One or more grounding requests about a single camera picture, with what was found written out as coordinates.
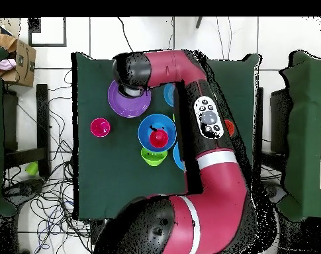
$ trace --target dark green table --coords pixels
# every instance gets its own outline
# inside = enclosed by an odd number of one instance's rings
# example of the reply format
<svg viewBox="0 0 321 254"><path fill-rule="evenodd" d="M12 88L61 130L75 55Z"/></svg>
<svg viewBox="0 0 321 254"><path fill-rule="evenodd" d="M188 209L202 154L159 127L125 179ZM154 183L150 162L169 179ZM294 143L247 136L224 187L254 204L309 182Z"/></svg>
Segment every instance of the dark green table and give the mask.
<svg viewBox="0 0 321 254"><path fill-rule="evenodd" d="M209 61L249 158L252 158L253 73L258 62L258 55L236 62ZM152 90L151 105L143 115L123 118L107 100L113 61L92 60L76 53L72 54L72 63L78 99L79 219L114 218L138 196L184 193L184 176L173 160L173 148L158 167L150 167L140 156L142 146L137 130L142 119L154 113L173 118L173 108L163 97L163 87ZM96 138L89 129L92 120L98 117L111 123L111 132L104 138Z"/></svg>

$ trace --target red cup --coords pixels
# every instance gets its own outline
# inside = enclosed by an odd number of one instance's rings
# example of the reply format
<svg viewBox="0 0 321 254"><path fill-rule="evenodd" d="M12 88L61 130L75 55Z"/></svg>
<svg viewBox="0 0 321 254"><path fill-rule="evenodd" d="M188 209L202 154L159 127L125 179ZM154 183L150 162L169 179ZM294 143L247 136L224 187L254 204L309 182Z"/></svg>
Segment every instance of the red cup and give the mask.
<svg viewBox="0 0 321 254"><path fill-rule="evenodd" d="M109 121L104 118L96 118L91 123L91 132L98 138L103 138L109 134L111 125Z"/></svg>
<svg viewBox="0 0 321 254"><path fill-rule="evenodd" d="M162 148L168 143L168 135L165 130L156 130L150 134L150 143L155 148Z"/></svg>

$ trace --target white tile floor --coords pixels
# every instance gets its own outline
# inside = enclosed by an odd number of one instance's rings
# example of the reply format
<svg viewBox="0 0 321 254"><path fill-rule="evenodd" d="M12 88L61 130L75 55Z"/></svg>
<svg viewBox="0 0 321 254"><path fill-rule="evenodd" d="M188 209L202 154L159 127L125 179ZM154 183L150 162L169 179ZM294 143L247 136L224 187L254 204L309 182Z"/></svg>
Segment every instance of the white tile floor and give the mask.
<svg viewBox="0 0 321 254"><path fill-rule="evenodd" d="M125 33L134 51L187 48L200 50L210 59L241 60L247 54L261 54L262 63L259 68L259 86L264 88L263 139L271 139L269 97L272 91L285 87L279 69L287 67L289 54L293 50L306 50L321 57L321 21L308 17L203 17L199 29L195 28L198 17L130 17L121 18ZM71 68L71 52L83 52L95 59L111 59L121 52L130 49L122 25L117 18L67 18L67 47L36 47L36 74L34 87L14 86L19 96L20 105L36 119L35 85L47 83L49 89L67 87L64 77ZM172 24L175 24L175 36ZM28 43L28 19L21 18L20 34L22 41ZM230 43L230 26L232 43ZM42 18L42 32L32 35L33 44L58 44L63 41L62 18ZM66 76L66 82L71 83L71 73ZM71 88L50 91L50 99L54 97L71 97ZM71 100L58 99L50 103L50 109L59 114L66 122L62 138L73 147ZM51 119L51 133L55 139L59 128ZM36 124L18 108L18 143L19 149L36 147ZM52 151L57 148L51 139ZM269 150L269 142L263 142L264 150ZM70 154L63 153L65 159ZM59 153L52 165L62 162ZM60 178L56 173L53 178ZM23 171L19 180L27 177ZM26 203L19 219L19 241L22 248L32 252L38 246L37 227L39 218ZM33 204L34 211L43 216L41 209ZM41 250L39 254L56 254L63 241L63 234L52 235L47 244L49 249ZM276 244L267 254L275 254ZM65 242L65 251L61 248L58 254L89 254L82 246L79 238L69 237Z"/></svg>

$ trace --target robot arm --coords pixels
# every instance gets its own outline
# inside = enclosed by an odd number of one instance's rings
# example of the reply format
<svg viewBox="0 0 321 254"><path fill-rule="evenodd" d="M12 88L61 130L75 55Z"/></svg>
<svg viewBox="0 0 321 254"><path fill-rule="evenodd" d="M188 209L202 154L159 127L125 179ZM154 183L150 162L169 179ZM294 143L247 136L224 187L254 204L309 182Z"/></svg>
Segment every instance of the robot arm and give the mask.
<svg viewBox="0 0 321 254"><path fill-rule="evenodd" d="M244 214L253 207L203 68L187 50L120 54L114 59L119 92L126 97L175 83L175 123L187 189L202 188L200 194L132 203L107 224L94 254L220 253L233 243Z"/></svg>

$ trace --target blue cup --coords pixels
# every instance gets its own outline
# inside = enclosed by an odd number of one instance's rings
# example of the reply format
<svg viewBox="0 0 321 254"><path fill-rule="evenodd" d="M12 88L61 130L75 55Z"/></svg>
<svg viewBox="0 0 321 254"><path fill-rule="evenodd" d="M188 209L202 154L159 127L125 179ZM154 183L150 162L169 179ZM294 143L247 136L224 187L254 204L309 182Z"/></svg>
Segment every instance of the blue cup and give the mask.
<svg viewBox="0 0 321 254"><path fill-rule="evenodd" d="M180 168L181 170L184 170L184 164L183 162L180 160L180 155L179 155L179 143L177 142L177 144L174 146L173 149L173 158L174 158L174 162L177 164L178 168Z"/></svg>
<svg viewBox="0 0 321 254"><path fill-rule="evenodd" d="M166 134L168 135L168 142L164 147L155 148L150 143L150 135L153 132L150 126L158 130L164 130L166 132ZM142 144L142 147L151 152L161 153L163 151L167 151L174 145L176 138L177 130L175 129L174 122L169 117L163 114L149 115L145 119L143 119L143 121L139 125L138 139Z"/></svg>
<svg viewBox="0 0 321 254"><path fill-rule="evenodd" d="M174 106L174 98L173 98L174 88L175 88L175 85L172 83L166 84L165 87L163 88L163 97L165 98L166 103L171 107Z"/></svg>

